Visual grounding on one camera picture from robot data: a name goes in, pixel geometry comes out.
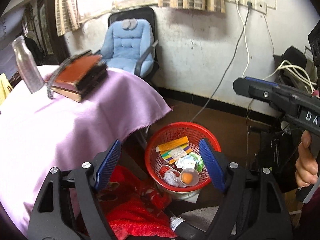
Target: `chair armrest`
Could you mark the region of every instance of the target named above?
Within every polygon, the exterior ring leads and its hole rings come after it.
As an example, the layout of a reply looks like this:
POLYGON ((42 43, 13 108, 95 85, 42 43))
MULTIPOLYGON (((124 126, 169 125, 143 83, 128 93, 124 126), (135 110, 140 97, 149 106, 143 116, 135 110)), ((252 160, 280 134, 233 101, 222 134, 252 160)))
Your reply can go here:
POLYGON ((135 69, 134 69, 134 74, 136 76, 141 78, 140 71, 141 71, 142 63, 146 60, 149 53, 158 45, 158 43, 159 43, 159 40, 156 40, 149 48, 146 49, 146 51, 138 59, 136 66, 135 66, 135 69))

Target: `white label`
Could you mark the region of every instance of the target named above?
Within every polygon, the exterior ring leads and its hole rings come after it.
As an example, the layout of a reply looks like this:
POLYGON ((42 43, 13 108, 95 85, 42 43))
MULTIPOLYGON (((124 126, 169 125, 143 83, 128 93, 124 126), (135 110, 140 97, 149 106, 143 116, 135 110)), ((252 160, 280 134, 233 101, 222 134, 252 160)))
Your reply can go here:
POLYGON ((188 160, 185 158, 179 158, 176 161, 176 166, 177 166, 177 168, 180 168, 180 169, 188 169, 188 168, 194 169, 196 166, 196 161, 195 160, 188 160))
POLYGON ((175 148, 169 152, 172 158, 178 160, 180 157, 187 155, 182 147, 175 148))
POLYGON ((170 218, 170 227, 174 232, 178 225, 180 225, 184 220, 182 218, 171 217, 170 218))

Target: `stack of books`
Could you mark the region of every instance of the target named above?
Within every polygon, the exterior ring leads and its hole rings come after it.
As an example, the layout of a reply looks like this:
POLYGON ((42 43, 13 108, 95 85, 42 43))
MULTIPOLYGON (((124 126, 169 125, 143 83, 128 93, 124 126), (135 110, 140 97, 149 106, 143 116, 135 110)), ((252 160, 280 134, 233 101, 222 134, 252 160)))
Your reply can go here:
POLYGON ((107 76, 107 66, 101 58, 101 55, 88 55, 76 59, 60 73, 51 89, 80 103, 107 76))

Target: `gray cable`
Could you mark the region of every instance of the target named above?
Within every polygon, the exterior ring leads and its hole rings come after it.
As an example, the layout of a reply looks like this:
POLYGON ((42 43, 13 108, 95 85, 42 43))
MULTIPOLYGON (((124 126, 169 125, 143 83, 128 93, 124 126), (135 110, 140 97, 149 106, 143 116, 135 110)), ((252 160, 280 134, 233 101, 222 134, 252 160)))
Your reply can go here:
MULTIPOLYGON (((245 18, 244 26, 247 25, 250 8, 251 8, 251 6, 248 7, 248 12, 247 12, 247 16, 246 16, 246 18, 245 18)), ((228 67, 227 67, 226 70, 224 71, 224 73, 223 73, 223 75, 222 75, 222 78, 221 78, 221 80, 220 80, 217 88, 216 88, 215 91, 212 93, 211 97, 209 97, 209 99, 208 99, 208 101, 205 103, 205 105, 204 105, 204 106, 201 108, 201 110, 191 119, 190 122, 193 122, 193 120, 196 119, 196 117, 207 107, 207 105, 208 105, 208 103, 210 102, 211 98, 214 96, 214 94, 217 92, 218 88, 220 87, 220 85, 221 85, 221 83, 222 83, 222 81, 223 81, 224 76, 226 75, 226 73, 227 73, 228 69, 230 68, 233 60, 235 59, 236 52, 237 52, 237 49, 238 49, 238 45, 239 45, 239 42, 240 42, 240 40, 241 40, 241 37, 242 37, 243 32, 244 32, 244 29, 242 29, 242 32, 241 32, 240 37, 239 37, 239 39, 238 39, 238 41, 237 41, 237 44, 236 44, 235 52, 233 53, 232 59, 231 59, 229 65, 228 65, 228 67)))

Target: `metal screw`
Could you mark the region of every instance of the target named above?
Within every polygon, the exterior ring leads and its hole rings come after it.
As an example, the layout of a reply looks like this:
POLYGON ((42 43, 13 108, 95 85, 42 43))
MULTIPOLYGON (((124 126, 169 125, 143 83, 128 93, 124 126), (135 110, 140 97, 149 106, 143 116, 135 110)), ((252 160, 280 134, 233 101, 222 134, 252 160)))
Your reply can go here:
POLYGON ((53 167, 53 168, 50 170, 50 173, 51 173, 51 174, 55 174, 57 171, 58 171, 58 168, 57 168, 57 167, 53 167))
POLYGON ((263 169, 262 169, 262 172, 263 172, 264 174, 269 174, 269 173, 270 173, 270 170, 269 170, 268 168, 263 168, 263 169))
POLYGON ((84 169, 90 168, 90 166, 91 166, 91 163, 89 162, 82 163, 82 168, 84 169))
POLYGON ((230 168, 236 169, 239 167, 238 163, 230 163, 229 164, 230 168))

